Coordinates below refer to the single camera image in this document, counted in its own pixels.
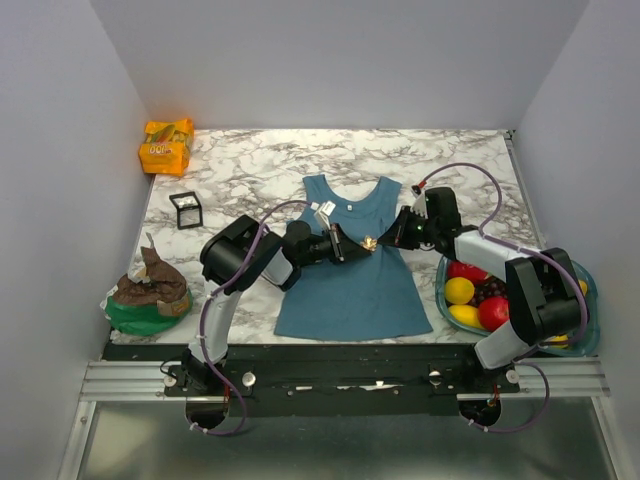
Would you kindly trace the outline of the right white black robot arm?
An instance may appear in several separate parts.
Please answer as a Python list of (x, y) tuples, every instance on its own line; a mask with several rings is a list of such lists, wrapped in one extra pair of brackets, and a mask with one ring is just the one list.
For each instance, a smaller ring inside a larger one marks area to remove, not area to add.
[(473, 359), (459, 370), (471, 391), (485, 390), (496, 380), (496, 369), (550, 338), (567, 334), (574, 342), (587, 329), (590, 313), (568, 253), (514, 246), (463, 224), (449, 187), (427, 189), (412, 206), (402, 207), (377, 243), (405, 250), (431, 246), (506, 283), (509, 320), (477, 342)]

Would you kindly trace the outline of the blue tank top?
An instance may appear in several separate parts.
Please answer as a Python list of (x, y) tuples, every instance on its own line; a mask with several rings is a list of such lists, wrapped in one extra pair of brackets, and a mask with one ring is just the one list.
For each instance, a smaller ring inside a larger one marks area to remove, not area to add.
[[(308, 202), (331, 201), (330, 220), (360, 243), (379, 238), (396, 218), (401, 184), (380, 177), (365, 198), (337, 195), (323, 174), (303, 179)], [(327, 342), (362, 342), (428, 334), (425, 313), (412, 272), (400, 252), (381, 246), (370, 256), (333, 264), (324, 260), (305, 267), (286, 292), (274, 334)]]

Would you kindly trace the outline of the gold red brooch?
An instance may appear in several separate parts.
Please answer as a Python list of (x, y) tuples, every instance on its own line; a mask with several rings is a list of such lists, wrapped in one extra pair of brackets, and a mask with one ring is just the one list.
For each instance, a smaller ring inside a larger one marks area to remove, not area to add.
[(361, 242), (361, 246), (370, 252), (374, 252), (377, 247), (377, 240), (370, 236), (366, 236)]

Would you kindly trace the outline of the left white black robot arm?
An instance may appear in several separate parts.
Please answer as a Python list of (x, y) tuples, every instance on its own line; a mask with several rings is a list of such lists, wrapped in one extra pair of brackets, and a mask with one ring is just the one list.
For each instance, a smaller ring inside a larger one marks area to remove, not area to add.
[(216, 365), (227, 354), (228, 336), (243, 292), (260, 277), (286, 292), (301, 278), (301, 270), (324, 261), (341, 265), (365, 259), (372, 251), (350, 239), (336, 223), (314, 234), (300, 220), (290, 222), (285, 234), (243, 215), (211, 238), (200, 262), (204, 280), (213, 286), (204, 302), (196, 336), (182, 355), (188, 384), (201, 395), (214, 393), (222, 382)]

